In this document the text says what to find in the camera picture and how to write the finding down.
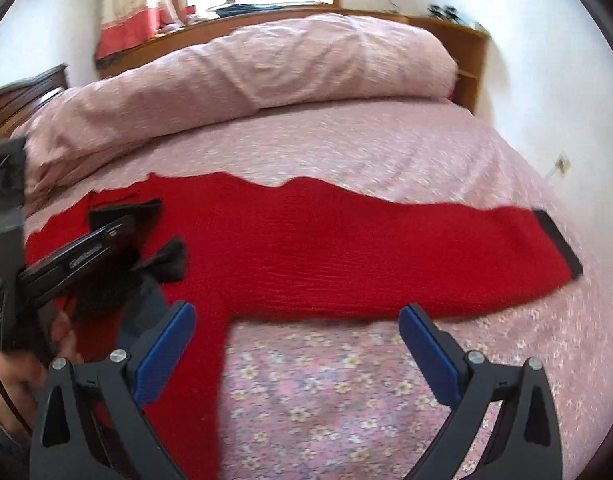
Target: silver bolt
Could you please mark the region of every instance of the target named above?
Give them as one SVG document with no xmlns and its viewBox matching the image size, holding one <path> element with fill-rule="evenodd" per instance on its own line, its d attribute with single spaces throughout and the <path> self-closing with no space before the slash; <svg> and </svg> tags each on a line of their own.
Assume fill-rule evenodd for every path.
<svg viewBox="0 0 613 480">
<path fill-rule="evenodd" d="M 536 372 L 538 370 L 542 370 L 542 361 L 538 359 L 537 357 L 531 357 L 529 359 L 529 368 L 531 368 L 532 370 L 535 370 Z"/>
<path fill-rule="evenodd" d="M 54 359 L 53 362 L 51 363 L 51 368 L 53 368 L 53 370 L 61 370 L 65 366 L 66 366 L 66 359 L 64 359 L 63 357 L 58 357 L 57 359 Z"/>
<path fill-rule="evenodd" d="M 118 348 L 110 353 L 110 360 L 114 363 L 122 363 L 126 359 L 126 350 Z"/>
<path fill-rule="evenodd" d="M 472 350 L 467 354 L 467 359 L 472 365 L 481 365 L 485 362 L 485 355 L 477 350 Z"/>
</svg>

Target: dark wooden headboard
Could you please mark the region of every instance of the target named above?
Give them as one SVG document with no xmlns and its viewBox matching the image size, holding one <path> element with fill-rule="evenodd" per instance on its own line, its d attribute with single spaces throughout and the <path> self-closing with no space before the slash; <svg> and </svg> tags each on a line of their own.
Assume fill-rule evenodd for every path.
<svg viewBox="0 0 613 480">
<path fill-rule="evenodd" d="M 61 64 L 0 88 L 0 141 L 8 139 L 16 127 L 68 88 L 65 70 L 66 65 Z"/>
</svg>

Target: finger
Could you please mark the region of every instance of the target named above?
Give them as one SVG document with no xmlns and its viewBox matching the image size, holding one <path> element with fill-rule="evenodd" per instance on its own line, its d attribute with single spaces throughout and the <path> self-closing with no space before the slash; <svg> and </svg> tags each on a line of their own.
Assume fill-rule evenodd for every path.
<svg viewBox="0 0 613 480">
<path fill-rule="evenodd" d="M 56 342 L 62 341 L 69 330 L 71 330 L 71 320 L 63 310 L 60 310 L 58 316 L 51 324 L 51 340 Z"/>
<path fill-rule="evenodd" d="M 0 380 L 6 384 L 42 386 L 46 368 L 31 352 L 0 352 Z"/>
<path fill-rule="evenodd" d="M 59 357 L 66 357 L 71 362 L 75 362 L 77 359 L 77 336 L 73 330 L 69 332 L 60 341 L 58 349 Z"/>
</svg>

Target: red and beige curtain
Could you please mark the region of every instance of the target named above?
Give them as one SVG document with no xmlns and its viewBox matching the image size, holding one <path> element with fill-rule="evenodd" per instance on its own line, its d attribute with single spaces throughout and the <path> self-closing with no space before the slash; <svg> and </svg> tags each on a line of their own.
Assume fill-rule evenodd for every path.
<svg viewBox="0 0 613 480">
<path fill-rule="evenodd" d="M 96 58 L 102 59 L 153 38 L 176 20 L 170 0 L 102 0 L 102 33 Z"/>
</svg>

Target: electrical socket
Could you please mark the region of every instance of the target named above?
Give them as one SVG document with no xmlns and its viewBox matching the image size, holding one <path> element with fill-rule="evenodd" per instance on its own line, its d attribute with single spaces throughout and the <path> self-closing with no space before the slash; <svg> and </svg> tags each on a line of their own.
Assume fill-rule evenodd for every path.
<svg viewBox="0 0 613 480">
<path fill-rule="evenodd" d="M 571 161 L 563 153 L 555 161 L 555 167 L 560 173 L 565 174 L 571 168 Z"/>
</svg>

